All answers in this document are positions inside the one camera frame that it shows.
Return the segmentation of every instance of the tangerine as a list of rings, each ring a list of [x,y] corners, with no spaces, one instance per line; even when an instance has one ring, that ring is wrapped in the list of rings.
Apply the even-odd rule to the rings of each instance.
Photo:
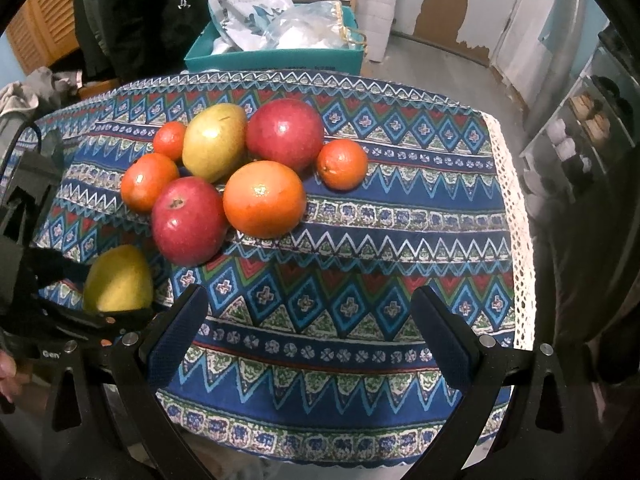
[[[186,131],[187,127],[178,121],[163,124],[154,136],[154,152],[162,153],[177,162],[182,157]]]
[[[348,191],[357,187],[367,176],[367,153],[351,139],[335,139],[320,150],[316,169],[327,187]]]
[[[237,170],[222,195],[226,219],[255,238],[277,238],[300,223],[306,192],[298,174],[271,160],[251,162]]]
[[[136,160],[122,176],[122,201],[136,213],[151,213],[164,186],[178,177],[178,167],[168,156],[147,153]]]

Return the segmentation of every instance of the hand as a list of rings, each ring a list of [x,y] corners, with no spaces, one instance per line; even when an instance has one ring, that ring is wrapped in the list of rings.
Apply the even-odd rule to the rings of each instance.
[[[9,402],[22,393],[22,386],[31,381],[31,371],[19,369],[14,358],[0,350],[0,395]]]

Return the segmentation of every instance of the wooden louvered door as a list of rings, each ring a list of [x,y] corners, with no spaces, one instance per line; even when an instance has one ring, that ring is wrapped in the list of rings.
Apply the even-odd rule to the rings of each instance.
[[[7,27],[24,73],[49,66],[78,46],[73,0],[27,0]]]

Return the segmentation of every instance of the metal bolt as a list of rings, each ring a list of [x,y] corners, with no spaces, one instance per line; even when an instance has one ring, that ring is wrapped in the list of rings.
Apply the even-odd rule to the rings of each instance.
[[[479,337],[479,339],[480,339],[480,344],[485,348],[491,348],[495,346],[495,339],[488,334],[482,334]]]
[[[122,344],[124,346],[135,345],[138,342],[138,334],[135,332],[129,332],[122,337]]]
[[[551,345],[549,345],[548,343],[542,343],[542,345],[540,345],[540,351],[544,355],[553,355],[554,354],[554,348]]]
[[[72,339],[71,341],[67,341],[65,343],[63,350],[66,354],[71,354],[71,352],[73,352],[76,348],[78,348],[78,342]]]

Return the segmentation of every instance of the green storage box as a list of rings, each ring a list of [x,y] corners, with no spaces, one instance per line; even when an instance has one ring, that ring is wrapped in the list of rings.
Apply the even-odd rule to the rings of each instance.
[[[350,7],[342,6],[344,25],[358,28]],[[292,48],[282,50],[254,50],[213,55],[213,42],[220,34],[209,23],[188,51],[184,63],[190,72],[205,70],[280,70],[283,68],[334,70],[360,74],[364,47],[355,48]]]

